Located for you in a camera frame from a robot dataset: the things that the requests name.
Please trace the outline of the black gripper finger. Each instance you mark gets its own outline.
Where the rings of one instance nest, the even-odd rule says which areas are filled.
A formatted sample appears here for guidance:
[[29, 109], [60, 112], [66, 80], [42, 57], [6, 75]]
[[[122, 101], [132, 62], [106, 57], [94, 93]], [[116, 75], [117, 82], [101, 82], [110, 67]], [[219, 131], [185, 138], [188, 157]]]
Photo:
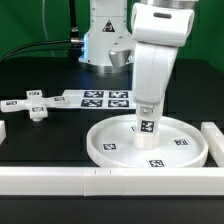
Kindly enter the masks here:
[[150, 105], [141, 105], [140, 106], [140, 114], [142, 116], [150, 116], [153, 114], [154, 107]]

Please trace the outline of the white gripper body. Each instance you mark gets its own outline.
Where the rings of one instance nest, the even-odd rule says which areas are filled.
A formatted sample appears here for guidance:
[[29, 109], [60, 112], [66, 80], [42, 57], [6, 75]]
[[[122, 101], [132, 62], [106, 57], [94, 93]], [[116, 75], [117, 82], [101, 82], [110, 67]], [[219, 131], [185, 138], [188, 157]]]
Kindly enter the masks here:
[[177, 52], [177, 47], [136, 43], [132, 81], [136, 103], [158, 105], [162, 101]]

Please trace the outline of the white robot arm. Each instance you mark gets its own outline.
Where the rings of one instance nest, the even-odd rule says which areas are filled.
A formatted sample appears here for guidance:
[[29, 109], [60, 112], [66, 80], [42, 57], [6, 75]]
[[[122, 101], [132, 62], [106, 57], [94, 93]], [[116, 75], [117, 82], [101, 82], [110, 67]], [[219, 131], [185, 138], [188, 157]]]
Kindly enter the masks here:
[[198, 1], [139, 0], [133, 4], [127, 25], [127, 0], [90, 0], [90, 28], [79, 62], [103, 73], [132, 65], [136, 113], [159, 117], [178, 49], [191, 32]]

